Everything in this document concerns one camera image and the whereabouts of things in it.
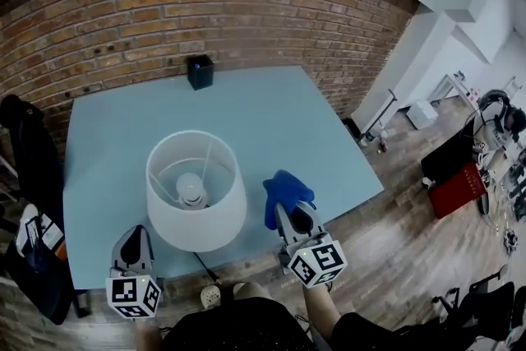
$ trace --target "light blue table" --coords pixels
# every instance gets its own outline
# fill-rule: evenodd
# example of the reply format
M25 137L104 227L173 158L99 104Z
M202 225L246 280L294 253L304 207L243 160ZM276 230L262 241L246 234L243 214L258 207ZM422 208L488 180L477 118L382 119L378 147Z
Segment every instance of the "light blue table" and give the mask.
M150 233L158 275L202 270L167 244L148 219L145 164L170 133L213 133L238 157L248 196L247 219L227 246L202 253L210 267L278 249L263 224L263 180L286 169L316 194L323 222L381 192L362 152L300 67L216 72L194 91L185 76L80 97L73 104L66 151L64 224L77 289L104 287L115 242L132 226Z

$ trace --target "blue cloth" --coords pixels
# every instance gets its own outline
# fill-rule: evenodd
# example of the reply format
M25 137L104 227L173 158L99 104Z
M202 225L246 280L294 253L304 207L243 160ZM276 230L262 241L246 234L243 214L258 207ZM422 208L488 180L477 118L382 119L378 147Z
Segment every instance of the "blue cloth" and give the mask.
M272 179L265 180L263 187L267 194L265 226L268 229L275 230L278 228L275 213L278 202L288 214L293 213L299 201L308 203L313 209L316 208L312 203L314 192L285 170L278 170Z

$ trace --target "brick wall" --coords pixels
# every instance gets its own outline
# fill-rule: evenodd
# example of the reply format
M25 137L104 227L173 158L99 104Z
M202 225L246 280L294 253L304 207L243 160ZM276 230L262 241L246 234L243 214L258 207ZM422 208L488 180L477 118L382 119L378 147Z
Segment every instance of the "brick wall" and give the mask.
M43 109L63 152L72 100L181 75L189 55L218 70L302 65L339 114L384 66L415 0L0 0L2 97ZM10 148L0 135L3 154Z

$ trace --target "white lamp shade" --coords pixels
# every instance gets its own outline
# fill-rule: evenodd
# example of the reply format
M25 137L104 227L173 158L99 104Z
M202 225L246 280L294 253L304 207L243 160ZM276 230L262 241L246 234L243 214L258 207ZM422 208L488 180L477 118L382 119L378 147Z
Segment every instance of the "white lamp shade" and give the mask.
M207 191L209 206L204 209L183 209L178 203L179 174L195 179L188 177L188 169L202 179ZM151 151L146 163L146 203L157 233L189 252L225 246L238 235L247 214L236 156L217 136L199 131L174 133Z

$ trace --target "person's arm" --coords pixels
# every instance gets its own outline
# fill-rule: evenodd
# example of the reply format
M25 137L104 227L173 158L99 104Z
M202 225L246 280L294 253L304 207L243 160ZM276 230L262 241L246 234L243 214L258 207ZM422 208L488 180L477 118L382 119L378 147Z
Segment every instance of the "person's arm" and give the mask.
M305 297L309 321L323 339L329 343L332 330L341 315L332 301L325 284L317 285L311 289L303 287L303 296Z
M135 320L135 344L137 351L161 351L163 339L155 319Z

